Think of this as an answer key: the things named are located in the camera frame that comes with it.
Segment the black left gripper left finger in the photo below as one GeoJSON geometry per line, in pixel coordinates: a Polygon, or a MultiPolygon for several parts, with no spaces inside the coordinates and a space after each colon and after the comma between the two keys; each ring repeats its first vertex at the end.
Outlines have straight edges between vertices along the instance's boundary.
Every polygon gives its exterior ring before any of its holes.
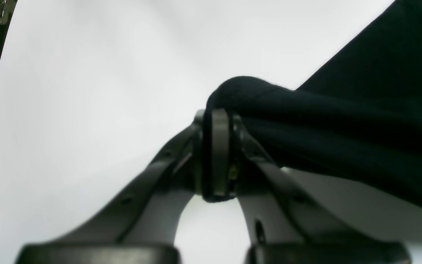
{"type": "Polygon", "coordinates": [[[204,110],[94,217],[50,242],[26,245],[18,264],[181,264],[183,209],[201,195],[204,110]]]}

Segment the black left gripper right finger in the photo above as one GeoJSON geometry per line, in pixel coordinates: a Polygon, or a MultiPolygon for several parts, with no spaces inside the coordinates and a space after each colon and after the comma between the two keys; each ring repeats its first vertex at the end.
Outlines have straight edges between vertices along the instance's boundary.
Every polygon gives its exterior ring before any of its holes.
{"type": "Polygon", "coordinates": [[[223,109],[211,114],[211,197],[238,199],[246,264],[412,263],[403,244],[373,239],[321,206],[223,109]]]}

